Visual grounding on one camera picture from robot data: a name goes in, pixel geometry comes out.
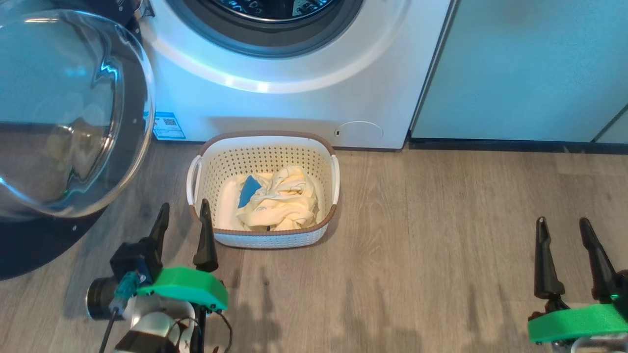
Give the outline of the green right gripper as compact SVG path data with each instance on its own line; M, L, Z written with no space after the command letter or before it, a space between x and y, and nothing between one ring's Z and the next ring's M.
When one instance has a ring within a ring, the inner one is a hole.
M592 297L600 303L612 303L619 296L617 276L606 251L589 219L579 219L579 233L588 252L593 287ZM551 236L545 217L536 221L534 257L534 295L538 299L559 300L565 294L551 254ZM528 337L534 343L574 340L587 336L626 333L625 317L613 304L594 304L545 313L527 324Z

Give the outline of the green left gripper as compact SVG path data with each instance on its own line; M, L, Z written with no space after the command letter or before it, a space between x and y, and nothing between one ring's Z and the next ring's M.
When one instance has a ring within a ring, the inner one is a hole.
M212 311L227 310L229 294L223 283L211 274L218 269L210 205L207 199L201 203L198 216L202 223L198 249L193 257L197 270L188 267L164 268L150 285L137 290L139 296L160 295L207 307ZM161 257L165 233L170 223L170 204L161 205L150 234L146 237L146 261L149 268L162 267Z

